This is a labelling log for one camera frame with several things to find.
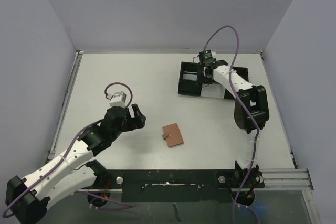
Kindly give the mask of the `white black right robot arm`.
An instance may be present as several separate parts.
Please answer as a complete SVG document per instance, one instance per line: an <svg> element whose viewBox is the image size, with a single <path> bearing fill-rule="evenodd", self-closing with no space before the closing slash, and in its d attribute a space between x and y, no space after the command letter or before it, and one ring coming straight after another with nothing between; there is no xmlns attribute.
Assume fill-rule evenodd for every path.
<svg viewBox="0 0 336 224"><path fill-rule="evenodd" d="M196 83L220 84L235 99L234 121L239 129L246 132L241 144L237 165L240 170L234 173L234 182L241 187L253 179L252 170L257 166L257 147L262 129L269 120L267 92L264 86L256 86L241 77L233 66L223 60L197 63Z"/></svg>

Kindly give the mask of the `black bin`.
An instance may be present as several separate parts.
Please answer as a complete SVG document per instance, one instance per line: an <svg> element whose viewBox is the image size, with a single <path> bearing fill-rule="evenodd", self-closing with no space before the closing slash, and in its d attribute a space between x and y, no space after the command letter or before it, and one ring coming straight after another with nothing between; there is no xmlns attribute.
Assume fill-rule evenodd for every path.
<svg viewBox="0 0 336 224"><path fill-rule="evenodd" d="M235 67L234 66L233 70L236 71L236 73L239 76L241 76L245 81L247 81L247 82L249 81L248 68L246 68L246 67ZM233 100L234 97L228 90L225 90L224 99Z"/></svg>
<svg viewBox="0 0 336 224"><path fill-rule="evenodd" d="M197 84L197 64L181 62L178 94L200 97L202 87Z"/></svg>

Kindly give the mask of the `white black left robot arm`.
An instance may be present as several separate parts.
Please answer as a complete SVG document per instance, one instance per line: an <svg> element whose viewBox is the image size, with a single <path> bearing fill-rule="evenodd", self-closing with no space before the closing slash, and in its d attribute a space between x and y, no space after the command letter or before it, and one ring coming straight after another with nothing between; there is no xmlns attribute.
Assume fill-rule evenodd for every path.
<svg viewBox="0 0 336 224"><path fill-rule="evenodd" d="M35 172L7 182L3 218L14 216L20 223L37 223L52 205L78 189L104 186L107 170L94 157L122 133L144 128L145 122L137 104L107 109L103 119L80 130L61 154Z"/></svg>

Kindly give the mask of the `white bin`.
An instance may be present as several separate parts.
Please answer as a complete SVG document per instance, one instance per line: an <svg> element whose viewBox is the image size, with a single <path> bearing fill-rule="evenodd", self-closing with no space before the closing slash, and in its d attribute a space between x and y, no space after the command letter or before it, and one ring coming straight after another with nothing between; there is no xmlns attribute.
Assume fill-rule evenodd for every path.
<svg viewBox="0 0 336 224"><path fill-rule="evenodd" d="M201 89L201 97L223 99L226 89L219 83L214 82Z"/></svg>

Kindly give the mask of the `tan leather card holder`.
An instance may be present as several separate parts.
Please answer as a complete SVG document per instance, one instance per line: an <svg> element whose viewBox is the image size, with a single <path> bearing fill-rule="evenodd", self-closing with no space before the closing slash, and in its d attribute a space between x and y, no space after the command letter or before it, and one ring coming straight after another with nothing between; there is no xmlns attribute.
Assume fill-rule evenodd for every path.
<svg viewBox="0 0 336 224"><path fill-rule="evenodd" d="M162 130L162 138L166 142L168 148L173 148L184 144L184 140L177 123L163 126Z"/></svg>

